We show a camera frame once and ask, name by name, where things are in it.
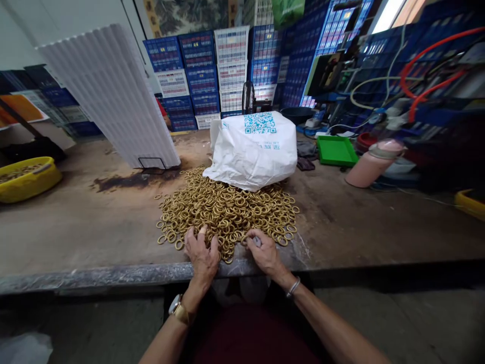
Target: painting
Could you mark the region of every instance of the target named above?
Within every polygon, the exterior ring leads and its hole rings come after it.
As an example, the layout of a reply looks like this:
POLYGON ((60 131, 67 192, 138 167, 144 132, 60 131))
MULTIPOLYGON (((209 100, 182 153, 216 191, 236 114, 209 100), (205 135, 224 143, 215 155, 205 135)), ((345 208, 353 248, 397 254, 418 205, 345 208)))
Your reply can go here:
POLYGON ((144 0, 153 38, 228 27, 228 0, 144 0))

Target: wooden workbench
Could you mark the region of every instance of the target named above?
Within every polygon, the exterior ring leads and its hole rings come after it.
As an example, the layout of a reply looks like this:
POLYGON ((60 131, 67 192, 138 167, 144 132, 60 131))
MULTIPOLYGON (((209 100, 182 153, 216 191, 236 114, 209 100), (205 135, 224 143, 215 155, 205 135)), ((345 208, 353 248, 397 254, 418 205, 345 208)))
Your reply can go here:
MULTIPOLYGON (((209 131, 174 137, 182 169, 210 165, 209 131)), ((64 179, 29 201, 0 206, 0 294, 190 279, 188 259, 158 245, 153 197, 184 186, 179 171, 141 175, 106 141, 77 145, 64 179)), ((338 167, 297 170, 287 191, 301 209, 298 234, 280 248, 292 270, 485 258, 484 225, 453 207, 404 193, 349 186, 338 167)), ((223 277, 257 274, 241 247, 223 277)))

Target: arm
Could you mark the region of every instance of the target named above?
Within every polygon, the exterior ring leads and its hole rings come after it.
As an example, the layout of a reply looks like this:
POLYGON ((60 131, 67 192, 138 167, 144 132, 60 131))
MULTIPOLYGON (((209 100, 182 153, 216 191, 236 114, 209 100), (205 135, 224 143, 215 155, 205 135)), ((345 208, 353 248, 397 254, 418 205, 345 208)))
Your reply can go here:
MULTIPOLYGON (((249 230, 248 236, 247 248, 258 267, 285 292, 289 292, 297 279, 279 259, 274 241, 258 229, 249 230), (251 239, 255 236, 261 240, 260 248, 251 239)), ((294 301, 337 364, 389 363, 377 348, 303 284, 295 289, 294 301)))
MULTIPOLYGON (((206 226, 202 227, 197 239, 193 235, 193 227, 185 234, 184 252, 192 262, 193 278, 183 294, 182 305, 192 314, 197 312, 199 304, 209 290, 219 267, 217 235, 212 238, 211 248, 206 249, 204 243, 206 230, 206 226)), ((177 363, 187 332, 188 326, 174 315, 170 315, 145 351, 139 364, 177 363)))

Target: white corrugated plastic sheet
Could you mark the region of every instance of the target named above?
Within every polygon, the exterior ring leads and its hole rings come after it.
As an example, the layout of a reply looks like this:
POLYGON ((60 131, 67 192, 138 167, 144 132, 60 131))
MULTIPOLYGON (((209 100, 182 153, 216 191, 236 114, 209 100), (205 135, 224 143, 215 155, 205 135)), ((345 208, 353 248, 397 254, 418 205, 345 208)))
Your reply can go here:
POLYGON ((121 25, 37 49, 132 168, 180 164, 139 51, 121 25))

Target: green plastic tray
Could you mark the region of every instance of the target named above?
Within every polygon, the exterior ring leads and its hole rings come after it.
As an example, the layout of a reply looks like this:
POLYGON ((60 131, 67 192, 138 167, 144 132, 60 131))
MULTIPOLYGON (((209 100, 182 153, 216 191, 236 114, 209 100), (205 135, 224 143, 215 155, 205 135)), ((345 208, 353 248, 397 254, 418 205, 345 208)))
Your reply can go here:
POLYGON ((352 167, 359 160, 349 138, 319 135, 317 145, 321 164, 352 167))

